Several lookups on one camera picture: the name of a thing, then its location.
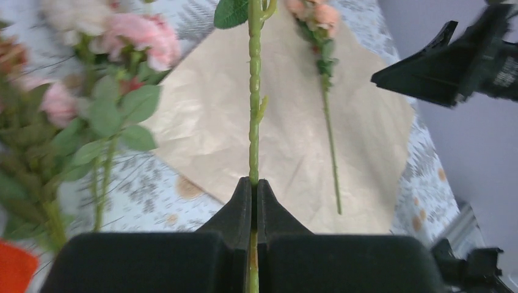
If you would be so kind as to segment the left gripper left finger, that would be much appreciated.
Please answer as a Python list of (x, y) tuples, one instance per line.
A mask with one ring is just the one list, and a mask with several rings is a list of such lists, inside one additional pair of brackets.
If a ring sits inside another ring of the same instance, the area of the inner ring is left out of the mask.
[(42, 292), (247, 292), (252, 188), (194, 232), (83, 233), (58, 253)]

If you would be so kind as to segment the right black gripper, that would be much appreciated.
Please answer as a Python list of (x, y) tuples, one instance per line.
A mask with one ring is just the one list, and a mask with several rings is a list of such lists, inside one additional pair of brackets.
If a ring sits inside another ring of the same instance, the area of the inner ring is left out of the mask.
[(458, 26), (446, 22), (419, 52), (374, 73), (377, 87), (443, 107), (455, 107), (474, 93), (517, 101), (517, 43), (504, 40), (510, 21), (517, 16), (514, 4), (490, 4), (457, 39), (467, 49), (450, 44)]

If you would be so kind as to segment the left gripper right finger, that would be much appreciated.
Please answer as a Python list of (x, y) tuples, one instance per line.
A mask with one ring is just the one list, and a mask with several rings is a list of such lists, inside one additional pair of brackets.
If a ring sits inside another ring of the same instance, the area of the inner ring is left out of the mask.
[(429, 250), (395, 235), (314, 234), (257, 186), (261, 292), (444, 292)]

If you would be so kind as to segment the single pink fake flower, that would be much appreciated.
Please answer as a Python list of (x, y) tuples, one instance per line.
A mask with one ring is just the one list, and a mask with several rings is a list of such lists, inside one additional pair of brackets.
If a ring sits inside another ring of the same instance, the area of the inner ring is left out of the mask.
[(315, 57), (329, 140), (335, 201), (337, 212), (342, 214), (338, 165), (329, 110), (329, 93), (333, 86), (332, 78), (334, 77), (334, 68), (338, 64), (338, 59), (334, 57), (335, 34), (338, 31), (341, 15), (340, 12), (327, 1), (291, 0), (285, 1), (284, 5), (295, 18), (302, 38), (310, 43), (310, 49)]

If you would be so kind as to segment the beige kraft wrapping paper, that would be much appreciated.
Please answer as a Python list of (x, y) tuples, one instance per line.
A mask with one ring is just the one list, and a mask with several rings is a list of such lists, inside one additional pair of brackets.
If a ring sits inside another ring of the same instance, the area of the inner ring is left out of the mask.
[[(215, 30), (162, 82), (157, 111), (144, 121), (157, 157), (227, 202), (249, 170), (249, 54), (246, 25)], [(320, 81), (313, 54), (285, 6), (261, 32), (259, 176), (315, 233), (386, 234), (408, 158), (414, 110), (370, 76), (384, 61), (340, 24), (329, 114), (341, 211), (337, 211)]]

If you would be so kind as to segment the green flower stem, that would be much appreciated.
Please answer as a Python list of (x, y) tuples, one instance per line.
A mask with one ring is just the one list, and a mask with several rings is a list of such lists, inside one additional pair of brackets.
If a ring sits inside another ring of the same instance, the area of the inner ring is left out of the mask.
[(259, 183), (259, 129), (268, 97), (261, 89), (261, 30), (275, 12), (276, 1), (220, 1), (214, 13), (214, 26), (230, 29), (248, 25), (249, 52), (249, 175), (240, 178), (230, 201), (217, 213), (236, 216), (237, 243), (232, 253), (231, 292), (258, 292), (257, 229), (254, 206)]

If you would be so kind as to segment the pink fake flower bouquet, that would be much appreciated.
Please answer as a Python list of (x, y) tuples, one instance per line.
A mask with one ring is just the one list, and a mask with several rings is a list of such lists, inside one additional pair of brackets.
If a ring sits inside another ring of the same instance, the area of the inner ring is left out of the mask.
[(125, 11), (118, 1), (41, 1), (40, 11), (84, 66), (72, 81), (24, 72), (27, 50), (1, 38), (2, 238), (34, 239), (53, 252), (73, 222), (59, 188), (90, 175), (93, 230), (99, 231), (119, 145), (156, 148), (142, 122), (156, 111), (159, 82), (181, 56), (160, 14)]

